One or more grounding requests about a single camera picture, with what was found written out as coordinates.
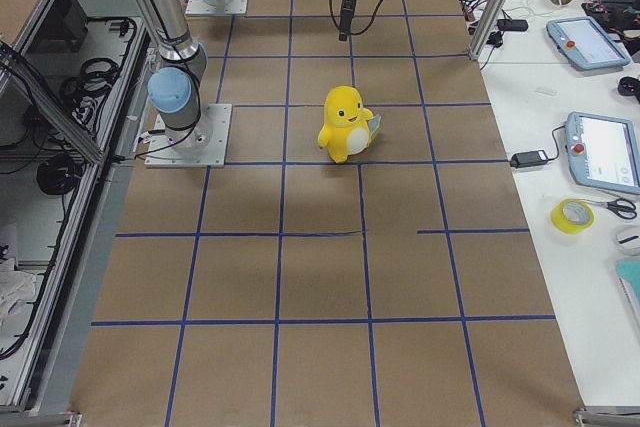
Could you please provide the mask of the lower teach pendant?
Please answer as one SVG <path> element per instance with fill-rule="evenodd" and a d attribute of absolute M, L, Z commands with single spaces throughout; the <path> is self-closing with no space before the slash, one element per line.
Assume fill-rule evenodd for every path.
<path fill-rule="evenodd" d="M 577 184 L 639 194 L 639 148 L 630 120 L 571 112 L 564 127 L 569 171 Z"/>

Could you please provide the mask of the upper teach pendant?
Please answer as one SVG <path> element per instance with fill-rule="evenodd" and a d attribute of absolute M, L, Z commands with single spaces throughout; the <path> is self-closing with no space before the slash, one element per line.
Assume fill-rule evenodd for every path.
<path fill-rule="evenodd" d="M 556 48 L 580 70 L 623 67 L 631 59 L 591 17 L 549 21 L 546 31 Z"/>

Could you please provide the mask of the yellow tape roll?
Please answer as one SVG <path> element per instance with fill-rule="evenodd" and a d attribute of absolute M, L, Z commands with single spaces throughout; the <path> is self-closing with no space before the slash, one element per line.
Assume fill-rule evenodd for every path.
<path fill-rule="evenodd" d="M 550 212 L 552 225 L 561 233 L 576 235 L 590 228 L 595 217 L 589 205 L 579 199 L 564 199 Z"/>

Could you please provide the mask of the black power adapter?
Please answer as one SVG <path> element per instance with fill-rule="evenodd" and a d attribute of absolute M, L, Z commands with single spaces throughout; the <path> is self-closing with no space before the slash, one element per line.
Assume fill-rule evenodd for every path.
<path fill-rule="evenodd" d="M 544 150 L 516 152 L 509 159 L 512 168 L 530 168 L 547 164 L 550 161 Z"/>

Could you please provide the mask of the yellow plush toy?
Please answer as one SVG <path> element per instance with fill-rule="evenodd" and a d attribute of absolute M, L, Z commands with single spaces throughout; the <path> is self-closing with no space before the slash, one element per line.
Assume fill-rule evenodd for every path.
<path fill-rule="evenodd" d="M 359 91 L 351 86 L 331 89 L 323 112 L 317 142 L 337 164 L 367 149 L 381 126 L 381 116 L 366 108 Z"/>

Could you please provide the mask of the teach pendant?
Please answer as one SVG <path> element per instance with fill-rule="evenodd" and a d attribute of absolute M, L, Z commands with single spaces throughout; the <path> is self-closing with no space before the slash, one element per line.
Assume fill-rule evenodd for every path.
<path fill-rule="evenodd" d="M 639 148 L 630 120 L 571 112 L 564 127 L 569 171 L 577 184 L 639 194 Z"/>
<path fill-rule="evenodd" d="M 591 17 L 549 21 L 546 31 L 556 48 L 580 70 L 623 67 L 631 59 Z"/>

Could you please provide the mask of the black scissors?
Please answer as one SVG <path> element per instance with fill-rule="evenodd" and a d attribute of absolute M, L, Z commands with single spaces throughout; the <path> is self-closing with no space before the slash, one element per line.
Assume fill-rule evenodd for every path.
<path fill-rule="evenodd" d="M 638 215 L 636 205 L 631 200 L 623 197 L 607 201 L 579 198 L 579 201 L 604 208 L 623 220 L 634 220 Z"/>

